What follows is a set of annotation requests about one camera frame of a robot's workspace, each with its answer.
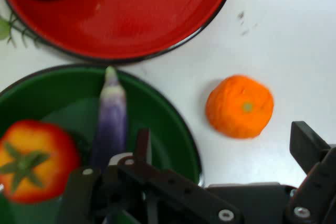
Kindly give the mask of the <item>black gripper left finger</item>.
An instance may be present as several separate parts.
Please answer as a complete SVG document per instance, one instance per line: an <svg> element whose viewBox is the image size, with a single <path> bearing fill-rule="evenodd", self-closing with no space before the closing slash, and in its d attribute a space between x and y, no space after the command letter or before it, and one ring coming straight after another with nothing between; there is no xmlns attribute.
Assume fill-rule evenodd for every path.
<svg viewBox="0 0 336 224"><path fill-rule="evenodd" d="M82 167L68 179L59 223L241 223L241 211L171 170L151 165L149 129L140 129L132 155L104 171Z"/></svg>

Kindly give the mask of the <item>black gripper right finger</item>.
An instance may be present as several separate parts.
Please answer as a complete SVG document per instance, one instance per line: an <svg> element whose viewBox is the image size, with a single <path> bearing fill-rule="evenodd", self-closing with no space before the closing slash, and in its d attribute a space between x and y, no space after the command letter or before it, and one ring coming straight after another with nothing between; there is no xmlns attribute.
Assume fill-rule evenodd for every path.
<svg viewBox="0 0 336 224"><path fill-rule="evenodd" d="M290 153L306 177L290 198L288 223L335 223L335 147L306 122L292 122Z"/></svg>

